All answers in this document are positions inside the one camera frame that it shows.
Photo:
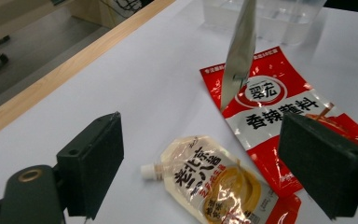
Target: clear plastic container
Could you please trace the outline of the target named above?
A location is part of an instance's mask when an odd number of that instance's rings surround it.
[[[205,21],[234,28],[246,0],[203,0]],[[284,44],[302,42],[326,0],[257,0],[258,37]]]

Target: circular logo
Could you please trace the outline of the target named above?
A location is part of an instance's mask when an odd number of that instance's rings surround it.
[[[246,85],[235,97],[240,105],[261,107],[275,105],[286,98],[287,89],[283,83],[275,77],[257,76],[250,77]]]

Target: plastic packaging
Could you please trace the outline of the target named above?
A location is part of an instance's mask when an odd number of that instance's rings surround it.
[[[218,108],[224,69],[224,64],[218,64],[200,70]],[[279,47],[255,54],[248,81],[222,115],[280,197],[302,189],[277,156],[284,112],[317,119],[358,144],[358,124],[312,88],[287,61]]]
[[[234,28],[246,0],[203,0],[208,24]],[[326,0],[257,0],[257,36],[277,43],[302,42]]]
[[[208,136],[174,140],[161,163],[141,168],[201,223],[294,223],[300,200],[281,200]]]

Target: food packet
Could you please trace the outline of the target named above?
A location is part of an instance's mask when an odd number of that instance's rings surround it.
[[[218,108],[224,70],[223,63],[200,69]],[[222,115],[280,197],[302,189],[277,156],[284,112],[317,119],[358,145],[358,124],[312,88],[287,61],[279,47],[255,54],[247,82]]]
[[[279,199],[269,185],[209,136],[174,140],[161,162],[141,168],[200,223],[295,223],[296,195]]]

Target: white surface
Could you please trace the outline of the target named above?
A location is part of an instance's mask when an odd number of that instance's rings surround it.
[[[282,46],[283,52],[358,122],[358,13],[323,9],[311,29],[303,44]],[[119,111],[125,159],[93,223],[196,223],[162,182],[143,180],[140,167],[158,161],[174,138],[193,134],[210,135],[253,166],[199,73],[225,61],[230,38],[231,31],[203,24],[201,1],[175,1],[0,132],[0,198],[11,175],[56,164],[59,150],[90,122]],[[256,51],[275,45],[258,41]],[[297,223],[330,223],[306,192],[299,195]],[[358,223],[358,214],[337,222]]]

